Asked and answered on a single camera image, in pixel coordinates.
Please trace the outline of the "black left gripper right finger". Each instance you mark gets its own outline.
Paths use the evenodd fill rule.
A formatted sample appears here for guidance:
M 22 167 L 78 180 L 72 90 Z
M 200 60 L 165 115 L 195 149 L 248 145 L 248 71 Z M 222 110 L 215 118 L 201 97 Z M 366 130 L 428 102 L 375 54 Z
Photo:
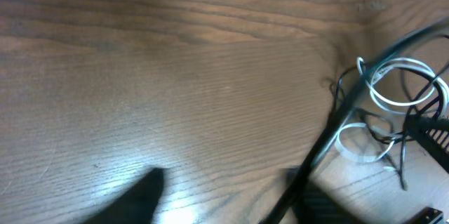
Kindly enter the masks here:
M 324 192 L 315 182 L 301 178 L 297 201 L 291 206 L 296 223 L 357 224 L 361 219 Z

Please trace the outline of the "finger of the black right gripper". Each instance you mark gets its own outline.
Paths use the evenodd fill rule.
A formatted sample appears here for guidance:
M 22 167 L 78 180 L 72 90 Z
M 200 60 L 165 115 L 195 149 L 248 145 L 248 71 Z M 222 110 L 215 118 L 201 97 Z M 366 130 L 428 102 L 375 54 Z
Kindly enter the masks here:
M 405 129 L 448 172 L 448 119 L 408 116 Z

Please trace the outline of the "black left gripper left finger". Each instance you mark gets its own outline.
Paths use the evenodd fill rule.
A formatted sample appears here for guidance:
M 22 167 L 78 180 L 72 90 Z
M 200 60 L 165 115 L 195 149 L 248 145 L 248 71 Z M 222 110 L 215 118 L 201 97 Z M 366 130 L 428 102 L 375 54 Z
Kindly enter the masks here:
M 83 224 L 148 224 L 163 195 L 165 169 L 154 168 Z

